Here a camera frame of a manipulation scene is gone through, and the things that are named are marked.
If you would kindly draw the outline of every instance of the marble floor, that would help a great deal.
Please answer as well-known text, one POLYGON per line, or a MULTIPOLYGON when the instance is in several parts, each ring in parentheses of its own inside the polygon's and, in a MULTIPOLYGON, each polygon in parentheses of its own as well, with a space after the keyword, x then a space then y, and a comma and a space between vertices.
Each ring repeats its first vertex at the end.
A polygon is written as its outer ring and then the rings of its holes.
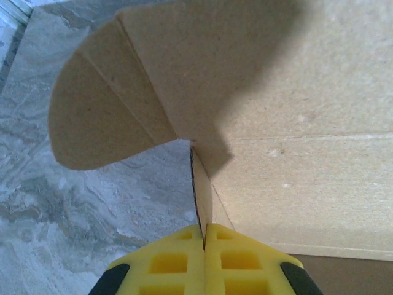
POLYGON ((14 62, 25 26, 0 11, 0 93, 14 62))
POLYGON ((93 171, 55 162, 54 80, 78 44, 140 1, 35 8, 0 98, 0 294, 88 294, 108 263, 197 223, 189 143, 93 171))

